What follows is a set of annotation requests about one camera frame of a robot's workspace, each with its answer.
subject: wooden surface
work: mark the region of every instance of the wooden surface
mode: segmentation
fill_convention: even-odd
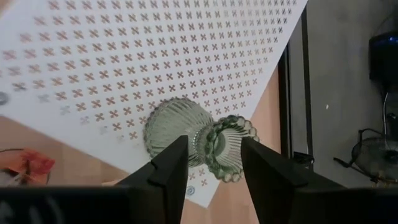
[[[279,91],[275,72],[251,121],[261,143],[280,151]],[[50,185],[101,185],[128,174],[60,142],[0,117],[0,150],[29,147],[56,160]],[[245,181],[221,183],[205,209],[185,201],[182,223],[258,223]]]

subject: green glass vase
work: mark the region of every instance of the green glass vase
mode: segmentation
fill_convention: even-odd
[[[188,136],[189,166],[205,163],[223,182],[237,182],[243,176],[242,138],[259,141],[257,130],[242,116],[229,115],[214,122],[199,104],[172,98],[150,114],[144,128],[146,149],[155,157],[181,135]]]

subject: orange object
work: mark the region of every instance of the orange object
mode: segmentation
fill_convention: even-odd
[[[55,160],[46,155],[35,150],[23,149],[6,168],[18,174],[23,173],[30,185],[45,185],[54,164]]]

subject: ribbed glass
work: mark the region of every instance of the ribbed glass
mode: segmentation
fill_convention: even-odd
[[[197,103],[174,98],[160,104],[150,115],[144,130],[146,148],[155,157],[181,135],[188,135],[189,166],[206,163],[210,172],[224,182],[243,176],[241,141],[257,130],[242,116],[229,115],[214,122]]]

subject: gray floor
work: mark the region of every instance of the gray floor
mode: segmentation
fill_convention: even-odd
[[[348,161],[359,129],[382,128],[380,95],[368,75],[368,40],[393,10],[392,2],[309,0],[307,6],[314,170],[347,187],[371,185],[333,157]],[[385,23],[380,32],[391,30],[393,22]],[[306,151],[300,29],[292,36],[290,50],[292,132],[294,149]]]

